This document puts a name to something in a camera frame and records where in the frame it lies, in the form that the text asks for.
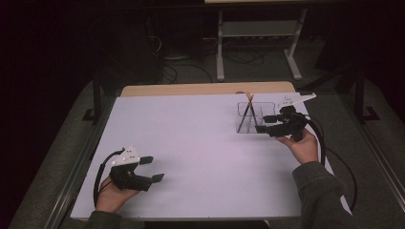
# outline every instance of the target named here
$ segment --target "sleeve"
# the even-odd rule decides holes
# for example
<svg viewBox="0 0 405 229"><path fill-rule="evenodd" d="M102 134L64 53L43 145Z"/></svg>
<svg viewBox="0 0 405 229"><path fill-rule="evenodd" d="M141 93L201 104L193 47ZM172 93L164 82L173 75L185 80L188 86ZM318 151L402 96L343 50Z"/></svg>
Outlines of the sleeve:
<svg viewBox="0 0 405 229"><path fill-rule="evenodd" d="M84 229L119 229L121 216L113 213L94 211Z"/></svg>
<svg viewBox="0 0 405 229"><path fill-rule="evenodd" d="M301 228L359 228L340 198L346 185L319 162L309 162L292 172L301 199Z"/></svg>

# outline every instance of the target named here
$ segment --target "dark floor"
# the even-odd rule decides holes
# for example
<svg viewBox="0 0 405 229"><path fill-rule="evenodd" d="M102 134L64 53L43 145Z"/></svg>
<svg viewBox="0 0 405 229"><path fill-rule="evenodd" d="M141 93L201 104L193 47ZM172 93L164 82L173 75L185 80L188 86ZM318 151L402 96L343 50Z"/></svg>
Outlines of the dark floor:
<svg viewBox="0 0 405 229"><path fill-rule="evenodd" d="M239 56L239 60L252 58L252 54L256 54L259 58L255 61L263 62L263 64L248 66L225 60L225 80L226 82L290 81L295 88L302 87L325 73L311 67L322 46L322 40L302 41L297 48L295 56L303 75L302 81L292 79L280 47L273 47L265 52L234 52L233 56ZM215 80L214 56L208 55L203 61L187 58L175 63L167 63L178 73L176 83L209 83L208 76L211 80ZM167 68L166 76L161 81L162 84L173 81L174 75L169 72L171 70ZM404 210L379 168L374 150L364 137L362 129L370 130L378 147L392 162L391 165L395 169L397 177L403 178L404 168L400 163L404 160L403 154L401 154L405 142L403 123L387 105L378 88L367 81L365 106L374 107L381 120L370 121L366 125L359 124L352 112L353 92L341 95L333 89L338 78L336 77L314 90L318 96L306 103L309 113L319 119L322 124L327 146L346 161L356 176L358 194L353 215L360 225L363 228L402 228L405 223ZM86 136L93 128L91 123L81 120L85 111L91 107L92 87L88 85L71 109L42 165L42 171L37 174L11 228L24 228L26 225L30 225L31 228L43 228L44 225L48 225L46 216L50 215L55 204L55 200L51 201L51 199L58 199L64 183L61 180L66 180L69 176L72 164L75 163L80 149L86 144ZM348 204L351 204L354 198L352 178L347 168L336 156L328 153L328 157L335 174L348 184L349 192L346 198ZM58 168L57 172L53 171L55 166ZM44 190L44 186L49 187L46 184L50 183L54 187ZM69 214L67 214L62 220L61 228L78 228L81 225L82 222L69 219ZM273 220L269 222L269 225L270 228L299 228L299 220ZM134 225L131 221L124 221L121 228L131 228L132 226Z"/></svg>

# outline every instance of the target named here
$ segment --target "human hand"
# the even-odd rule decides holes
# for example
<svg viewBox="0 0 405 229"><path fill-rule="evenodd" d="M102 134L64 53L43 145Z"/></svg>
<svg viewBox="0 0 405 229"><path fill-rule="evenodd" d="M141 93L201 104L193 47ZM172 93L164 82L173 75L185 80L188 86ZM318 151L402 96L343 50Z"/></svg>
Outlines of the human hand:
<svg viewBox="0 0 405 229"><path fill-rule="evenodd" d="M318 161L318 141L307 129L303 130L303 139L298 142L295 142L292 137L276 136L275 138L285 144L301 164Z"/></svg>
<svg viewBox="0 0 405 229"><path fill-rule="evenodd" d="M128 200L139 193L138 190L116 187L110 177L105 178L101 185L96 204L96 211L116 213Z"/></svg>

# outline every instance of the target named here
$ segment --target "white table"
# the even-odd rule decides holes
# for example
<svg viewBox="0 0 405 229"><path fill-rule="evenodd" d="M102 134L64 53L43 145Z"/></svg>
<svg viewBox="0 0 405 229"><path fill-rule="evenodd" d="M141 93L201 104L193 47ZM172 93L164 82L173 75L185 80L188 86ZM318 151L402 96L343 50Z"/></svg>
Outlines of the white table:
<svg viewBox="0 0 405 229"><path fill-rule="evenodd" d="M278 103L297 93L255 94L254 102ZM165 173L163 181L130 199L119 212L139 220L276 219L300 216L291 172L299 164L274 138L237 134L244 94L120 97L111 112L71 217L87 219L99 164L134 145L154 162L136 174ZM304 104L298 112L307 113ZM103 177L110 172L110 163ZM346 209L349 207L342 199Z"/></svg>

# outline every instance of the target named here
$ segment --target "black cable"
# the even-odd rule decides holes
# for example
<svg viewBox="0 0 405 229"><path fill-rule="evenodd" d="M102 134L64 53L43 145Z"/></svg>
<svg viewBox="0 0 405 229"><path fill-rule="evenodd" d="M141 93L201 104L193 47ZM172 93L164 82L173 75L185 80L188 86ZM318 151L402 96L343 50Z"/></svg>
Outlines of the black cable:
<svg viewBox="0 0 405 229"><path fill-rule="evenodd" d="M350 206L350 209L351 209L351 211L352 211L352 210L354 209L355 203L357 202L357 180L356 180L356 178L355 178L355 176L354 176L354 173L353 173L351 167L349 167L349 165L345 162L345 160L344 160L339 154L337 154L335 151L333 151L332 149L330 149L330 148L328 148L328 147L325 146L324 130L323 130L322 125L320 124L320 122L319 122L316 118L314 118L313 116L310 116L310 115L306 115L306 116L309 116L310 119L315 120L315 121L318 123L319 128L321 129L321 133L319 133L320 135L318 135L318 139L319 139L319 136L321 136L321 139L319 139L319 140L320 140L319 143L321 144L321 140L322 140L322 142L324 142L324 143L323 143L323 144L324 144L324 148L325 148L326 150L330 151L332 154L334 154L334 155L343 163L343 165L348 169L349 174L350 174L351 177L352 177L353 186L354 186L354 187L353 187L353 189L354 189L354 191L353 191L353 201L352 201L352 204L351 204L351 206ZM319 130L318 130L318 128L317 128L316 126L315 126L315 128L313 128L313 126L311 126L310 123L309 123L309 125L310 125L310 127L312 127L313 131L315 131L315 132L318 131L318 132L319 132Z"/></svg>
<svg viewBox="0 0 405 229"><path fill-rule="evenodd" d="M170 67L170 66L168 66L168 65L165 65L164 67L168 68L168 69L171 69L174 72L174 75L173 75L173 74L170 74L170 73L164 71L166 73L164 76L165 76L165 78L167 80L169 80L169 84L173 84L173 83L177 82L177 78L178 78L178 75L179 75L177 70Z"/></svg>
<svg viewBox="0 0 405 229"><path fill-rule="evenodd" d="M353 180L353 188L354 188L354 194L353 194L353 201L352 201L352 205L350 206L350 209L351 209L351 211L354 209L354 206L355 206L355 203L357 202L357 180L356 180L356 178L355 178L355 176L354 176L354 173L353 173L353 171L352 171L352 169L349 167L349 165L345 162L345 160L343 160L343 158L339 155L339 154L337 154L335 151L333 151L333 150L331 150L330 148L326 148L328 151L330 151L332 154L334 154L342 163L343 163L343 165L345 165L345 167L348 169L348 171L349 171L349 173L350 173L350 175L351 175L351 177L352 177L352 180Z"/></svg>
<svg viewBox="0 0 405 229"><path fill-rule="evenodd" d="M93 188L93 201L95 203L95 207L96 207L96 204L97 204L98 194L99 194L98 187L99 187L99 184L100 184L100 181L101 181L102 173L104 172L105 164L107 163L107 161L111 157L116 156L116 155L120 155L122 152L124 152L124 150L125 149L113 152L112 154L107 156L107 158L104 160L104 162L102 162L102 164L100 164L100 167L98 168L98 172L97 172L97 176L96 176L95 187Z"/></svg>
<svg viewBox="0 0 405 229"><path fill-rule="evenodd" d="M265 57L261 54L258 53L258 56L255 56L252 52L246 52L248 54L250 54L252 56L252 58L250 60L244 60L242 59L240 56L236 55L236 54L232 54L231 52L223 52L224 57L234 63L238 63L238 64L245 64L248 66L262 66L265 63ZM252 62L256 61L257 59L260 58L260 63L258 64L252 64Z"/></svg>
<svg viewBox="0 0 405 229"><path fill-rule="evenodd" d="M316 136L318 137L319 145L321 146L321 164L325 166L325 160L326 160L326 147L325 147L325 140L324 137L321 135L319 132L318 127L316 127L315 123L311 120L307 120L308 124L312 128L312 130L315 132Z"/></svg>
<svg viewBox="0 0 405 229"><path fill-rule="evenodd" d="M200 70L202 70L203 72L206 73L206 75L207 75L208 78L209 78L209 82L210 82L210 83L213 83L213 82L212 82L212 78L211 78L211 74L210 74L206 69L204 69L203 67L200 67L200 66L198 66L198 65L193 65L193 64L177 64L177 65L170 65L170 67L176 67L176 66L178 66L178 67L186 66L186 67L194 67L194 68L200 69Z"/></svg>

